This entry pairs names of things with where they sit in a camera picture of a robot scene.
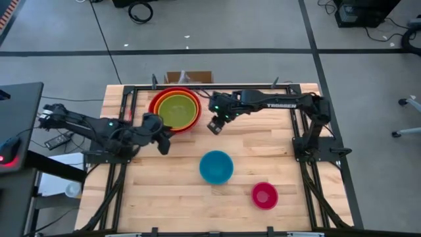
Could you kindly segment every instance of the white paper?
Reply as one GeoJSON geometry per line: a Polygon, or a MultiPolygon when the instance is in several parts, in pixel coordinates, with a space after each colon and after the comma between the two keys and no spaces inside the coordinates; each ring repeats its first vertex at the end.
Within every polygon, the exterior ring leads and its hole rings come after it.
{"type": "MultiPolygon", "coordinates": [[[[55,161],[59,161],[64,164],[77,164],[72,165],[75,168],[83,169],[84,168],[84,155],[82,153],[71,153],[64,155],[56,155],[50,157],[55,161]]],[[[66,187],[69,183],[73,181],[59,178],[51,174],[42,174],[41,182],[39,183],[38,192],[42,196],[52,196],[56,194],[62,194],[66,190],[66,187]]]]}

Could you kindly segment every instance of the red bowl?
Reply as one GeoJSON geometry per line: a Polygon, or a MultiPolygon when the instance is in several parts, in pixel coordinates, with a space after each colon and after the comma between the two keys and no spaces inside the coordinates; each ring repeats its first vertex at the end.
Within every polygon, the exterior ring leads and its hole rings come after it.
{"type": "Polygon", "coordinates": [[[151,100],[151,102],[149,104],[148,111],[150,113],[153,113],[154,108],[155,108],[155,105],[157,104],[157,101],[159,100],[159,98],[161,98],[166,93],[173,92],[173,91],[187,92],[189,95],[191,95],[194,98],[194,100],[196,100],[198,102],[198,104],[197,104],[197,117],[196,117],[196,119],[187,128],[183,128],[183,129],[180,129],[180,130],[177,130],[177,131],[173,131],[176,134],[179,134],[179,133],[186,132],[186,131],[192,129],[197,124],[197,121],[199,121],[200,115],[202,113],[202,106],[201,106],[200,100],[199,100],[199,98],[197,97],[197,95],[193,91],[191,91],[191,90],[189,90],[187,88],[183,88],[183,87],[167,88],[167,89],[159,92],[157,95],[155,95],[155,97],[151,100]]]}
{"type": "Polygon", "coordinates": [[[251,198],[258,208],[270,210],[278,203],[278,191],[268,182],[259,182],[251,190],[251,198]]]}

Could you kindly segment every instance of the blue bowl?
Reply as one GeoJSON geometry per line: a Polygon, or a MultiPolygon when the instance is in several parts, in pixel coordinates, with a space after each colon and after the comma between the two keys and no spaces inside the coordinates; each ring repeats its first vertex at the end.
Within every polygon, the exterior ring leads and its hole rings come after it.
{"type": "Polygon", "coordinates": [[[200,174],[210,184],[227,182],[234,171],[231,157],[222,151],[210,151],[200,160],[200,174]]]}

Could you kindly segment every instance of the black desk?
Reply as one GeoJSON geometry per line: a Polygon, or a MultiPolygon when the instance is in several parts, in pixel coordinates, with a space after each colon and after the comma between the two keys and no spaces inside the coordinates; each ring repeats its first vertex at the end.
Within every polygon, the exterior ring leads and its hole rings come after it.
{"type": "MultiPolygon", "coordinates": [[[[11,95],[0,101],[0,143],[21,131],[33,128],[43,84],[41,82],[0,86],[11,95]]],[[[0,165],[0,232],[2,236],[21,237],[24,234],[37,171],[83,182],[86,172],[64,165],[43,155],[28,151],[32,129],[19,134],[21,144],[17,158],[0,165]]]]}
{"type": "MultiPolygon", "coordinates": [[[[0,101],[0,142],[34,126],[42,89],[41,82],[0,86],[0,90],[12,96],[11,99],[0,101]]],[[[31,134],[32,130],[28,130],[19,135],[20,161],[26,157],[31,134]]],[[[36,174],[36,169],[0,174],[0,230],[3,236],[23,235],[36,174]]]]}

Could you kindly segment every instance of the chair wheel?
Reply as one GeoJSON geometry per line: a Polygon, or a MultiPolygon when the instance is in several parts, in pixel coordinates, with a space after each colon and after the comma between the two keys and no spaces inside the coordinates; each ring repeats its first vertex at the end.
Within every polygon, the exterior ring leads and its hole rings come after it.
{"type": "Polygon", "coordinates": [[[400,138],[402,135],[401,134],[398,134],[397,132],[392,132],[392,136],[394,138],[400,138]]]}
{"type": "Polygon", "coordinates": [[[407,102],[407,99],[400,99],[400,100],[398,100],[398,103],[399,103],[401,106],[403,106],[403,105],[406,105],[408,102],[407,102]]]}

